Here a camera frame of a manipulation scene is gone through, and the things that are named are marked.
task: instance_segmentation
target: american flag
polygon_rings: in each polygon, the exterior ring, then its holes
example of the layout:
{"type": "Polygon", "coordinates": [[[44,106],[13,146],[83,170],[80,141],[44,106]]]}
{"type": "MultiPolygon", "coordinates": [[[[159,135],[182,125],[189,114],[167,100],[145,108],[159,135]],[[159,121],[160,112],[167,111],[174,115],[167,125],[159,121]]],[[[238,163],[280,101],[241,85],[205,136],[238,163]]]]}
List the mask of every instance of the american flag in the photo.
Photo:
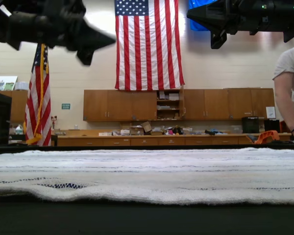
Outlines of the american flag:
{"type": "Polygon", "coordinates": [[[127,91],[184,85],[178,0],[115,0],[117,82],[127,91]]]}
{"type": "Polygon", "coordinates": [[[51,123],[48,48],[38,44],[25,109],[26,143],[51,145],[51,123]]]}

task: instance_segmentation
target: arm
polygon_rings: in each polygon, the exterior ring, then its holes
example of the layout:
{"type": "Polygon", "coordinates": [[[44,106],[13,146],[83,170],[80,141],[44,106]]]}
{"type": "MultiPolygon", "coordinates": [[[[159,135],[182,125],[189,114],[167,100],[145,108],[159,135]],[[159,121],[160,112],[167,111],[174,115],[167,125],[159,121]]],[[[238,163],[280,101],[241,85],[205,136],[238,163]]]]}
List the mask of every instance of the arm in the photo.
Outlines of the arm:
{"type": "Polygon", "coordinates": [[[294,104],[292,102],[293,77],[294,73],[283,72],[274,79],[275,100],[279,112],[290,130],[294,129],[294,104]]]}

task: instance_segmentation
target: wooden counter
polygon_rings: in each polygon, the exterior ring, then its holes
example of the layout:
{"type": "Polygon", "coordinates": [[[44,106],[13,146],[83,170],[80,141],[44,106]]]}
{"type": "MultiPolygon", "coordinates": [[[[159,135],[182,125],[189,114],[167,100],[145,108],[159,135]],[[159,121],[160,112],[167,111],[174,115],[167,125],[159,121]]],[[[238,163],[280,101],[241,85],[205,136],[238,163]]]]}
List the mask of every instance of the wooden counter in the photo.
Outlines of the wooden counter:
{"type": "MultiPolygon", "coordinates": [[[[180,135],[180,136],[59,136],[58,146],[157,146],[157,145],[223,145],[250,144],[247,134],[180,135]]],[[[289,141],[290,134],[279,134],[289,141]]]]}

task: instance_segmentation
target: upper cabinet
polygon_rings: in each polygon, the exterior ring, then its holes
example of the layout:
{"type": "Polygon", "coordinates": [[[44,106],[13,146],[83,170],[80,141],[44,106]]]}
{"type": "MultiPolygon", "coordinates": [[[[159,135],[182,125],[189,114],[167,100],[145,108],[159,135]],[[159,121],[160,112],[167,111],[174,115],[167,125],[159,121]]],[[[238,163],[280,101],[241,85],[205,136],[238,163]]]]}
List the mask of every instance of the upper cabinet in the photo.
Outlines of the upper cabinet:
{"type": "Polygon", "coordinates": [[[267,118],[273,89],[180,89],[163,92],[85,90],[85,121],[240,120],[267,118]]]}
{"type": "Polygon", "coordinates": [[[157,92],[134,92],[131,100],[132,120],[157,119],[157,92]]]}
{"type": "Polygon", "coordinates": [[[251,89],[253,115],[267,118],[267,107],[274,107],[273,89],[251,89]]]}
{"type": "Polygon", "coordinates": [[[250,89],[229,89],[230,119],[241,119],[253,116],[250,89]]]}
{"type": "Polygon", "coordinates": [[[205,90],[205,119],[229,119],[228,90],[205,90]]]}
{"type": "Polygon", "coordinates": [[[0,93],[12,97],[11,123],[23,123],[28,91],[0,91],[0,93]]]}
{"type": "Polygon", "coordinates": [[[84,121],[106,121],[107,106],[107,90],[84,90],[84,121]]]}
{"type": "Polygon", "coordinates": [[[185,120],[204,120],[205,93],[204,90],[184,90],[185,120]]]}
{"type": "Polygon", "coordinates": [[[108,91],[108,120],[132,120],[132,104],[130,92],[108,91]]]}

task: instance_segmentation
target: person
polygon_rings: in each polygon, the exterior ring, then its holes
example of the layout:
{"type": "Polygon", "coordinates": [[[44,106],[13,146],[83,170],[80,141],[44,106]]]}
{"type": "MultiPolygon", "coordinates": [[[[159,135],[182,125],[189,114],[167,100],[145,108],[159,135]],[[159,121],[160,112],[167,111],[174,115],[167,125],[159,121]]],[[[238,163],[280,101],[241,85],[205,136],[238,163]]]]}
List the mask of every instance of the person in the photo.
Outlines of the person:
{"type": "Polygon", "coordinates": [[[273,80],[279,112],[294,136],[294,48],[281,54],[273,80]]]}

